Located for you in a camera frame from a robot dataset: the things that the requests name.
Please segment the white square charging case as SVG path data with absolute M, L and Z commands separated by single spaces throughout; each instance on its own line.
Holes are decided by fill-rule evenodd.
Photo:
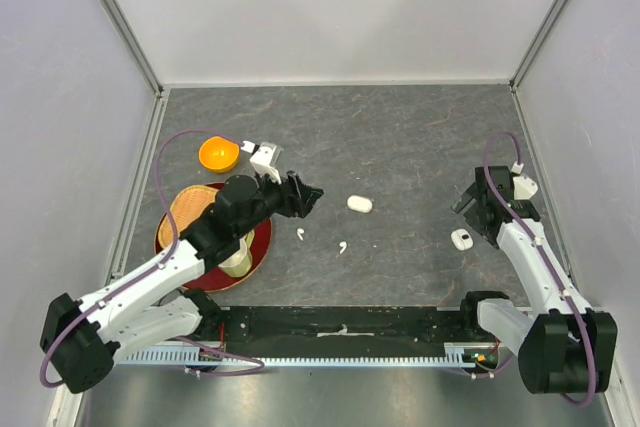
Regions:
M 474 245 L 473 239 L 466 229 L 457 229 L 450 234 L 454 247 L 459 251 L 467 251 Z

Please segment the white oval charging case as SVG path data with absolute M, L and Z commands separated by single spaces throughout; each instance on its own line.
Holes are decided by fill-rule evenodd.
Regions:
M 367 214 L 373 210 L 373 201 L 360 195 L 349 196 L 346 204 L 350 210 L 358 213 Z

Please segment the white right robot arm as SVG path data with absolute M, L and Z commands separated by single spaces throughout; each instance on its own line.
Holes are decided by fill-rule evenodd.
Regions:
M 469 340 L 498 338 L 516 357 L 530 393 L 591 397 L 609 386 L 618 327 L 580 294 L 553 254 L 540 215 L 521 190 L 529 181 L 517 167 L 478 167 L 452 209 L 506 255 L 532 312 L 519 311 L 502 292 L 471 291 L 461 302 L 458 328 Z

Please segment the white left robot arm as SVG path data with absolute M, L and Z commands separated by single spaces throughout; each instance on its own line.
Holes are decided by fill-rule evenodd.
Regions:
M 200 294 L 163 307 L 156 301 L 220 266 L 273 215 L 306 217 L 323 194 L 293 171 L 281 182 L 267 175 L 230 177 L 214 201 L 151 260 L 78 300 L 63 293 L 49 303 L 40 339 L 41 384 L 82 393 L 139 349 L 190 334 L 211 339 L 220 325 L 214 302 Z

